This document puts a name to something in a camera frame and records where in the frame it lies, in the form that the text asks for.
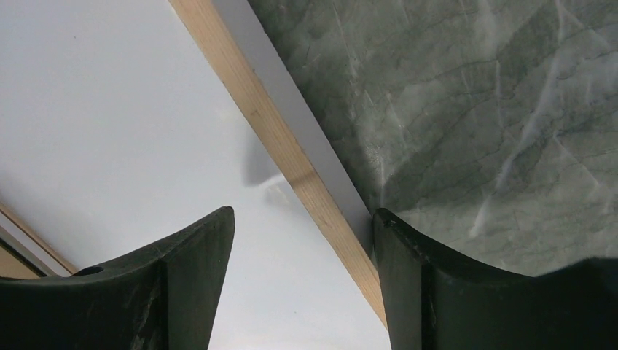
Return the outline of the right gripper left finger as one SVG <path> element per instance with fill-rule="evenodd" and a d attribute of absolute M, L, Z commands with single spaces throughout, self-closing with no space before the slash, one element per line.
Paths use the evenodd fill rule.
<path fill-rule="evenodd" d="M 223 206 L 69 277 L 1 280 L 3 349 L 207 349 L 235 234 Z"/>

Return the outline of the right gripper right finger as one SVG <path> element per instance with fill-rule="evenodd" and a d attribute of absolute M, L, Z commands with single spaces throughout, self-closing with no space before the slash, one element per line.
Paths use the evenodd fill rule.
<path fill-rule="evenodd" d="M 615 349 L 617 260 L 541 276 L 472 259 L 387 209 L 372 218 L 393 349 Z"/>

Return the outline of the brown cardboard backing board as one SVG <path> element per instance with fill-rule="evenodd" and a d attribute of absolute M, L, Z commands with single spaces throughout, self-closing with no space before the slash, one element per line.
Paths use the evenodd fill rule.
<path fill-rule="evenodd" d="M 38 279 L 44 274 L 13 248 L 1 244 L 1 277 Z"/>

